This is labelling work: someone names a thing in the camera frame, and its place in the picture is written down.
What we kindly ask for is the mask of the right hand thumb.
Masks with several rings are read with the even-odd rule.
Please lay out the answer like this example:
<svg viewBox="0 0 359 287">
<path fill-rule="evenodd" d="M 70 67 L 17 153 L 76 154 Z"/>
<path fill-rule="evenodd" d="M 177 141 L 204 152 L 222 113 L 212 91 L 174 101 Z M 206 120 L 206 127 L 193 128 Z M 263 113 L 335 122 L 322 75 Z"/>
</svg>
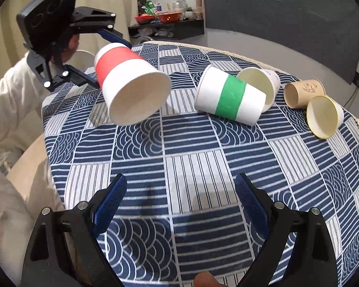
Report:
<svg viewBox="0 0 359 287">
<path fill-rule="evenodd" d="M 224 287 L 224 285 L 205 271 L 194 277 L 194 287 Z"/>
</svg>

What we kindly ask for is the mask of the white sleeved forearm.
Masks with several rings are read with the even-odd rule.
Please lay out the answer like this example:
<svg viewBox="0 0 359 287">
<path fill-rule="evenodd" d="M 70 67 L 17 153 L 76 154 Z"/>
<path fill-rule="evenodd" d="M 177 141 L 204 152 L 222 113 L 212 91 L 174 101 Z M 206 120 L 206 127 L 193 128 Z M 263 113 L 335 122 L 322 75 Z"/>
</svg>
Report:
<svg viewBox="0 0 359 287">
<path fill-rule="evenodd" d="M 0 164 L 14 149 L 25 151 L 41 135 L 41 103 L 47 94 L 27 56 L 0 80 Z"/>
</svg>

